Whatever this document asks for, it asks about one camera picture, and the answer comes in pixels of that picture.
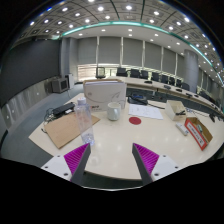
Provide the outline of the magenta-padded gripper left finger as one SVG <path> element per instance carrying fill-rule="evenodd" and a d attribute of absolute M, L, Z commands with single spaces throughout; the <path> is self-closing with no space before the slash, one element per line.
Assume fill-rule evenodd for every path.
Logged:
<path fill-rule="evenodd" d="M 84 144 L 65 155 L 52 157 L 42 169 L 80 185 L 90 153 L 90 144 Z"/>

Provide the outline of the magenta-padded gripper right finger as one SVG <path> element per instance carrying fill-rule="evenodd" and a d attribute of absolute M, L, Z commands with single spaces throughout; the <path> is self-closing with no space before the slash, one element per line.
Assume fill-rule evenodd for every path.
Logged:
<path fill-rule="evenodd" d="M 181 169 L 168 155 L 158 155 L 137 143 L 134 143 L 132 146 L 132 154 L 135 158 L 143 185 L 164 178 Z"/>

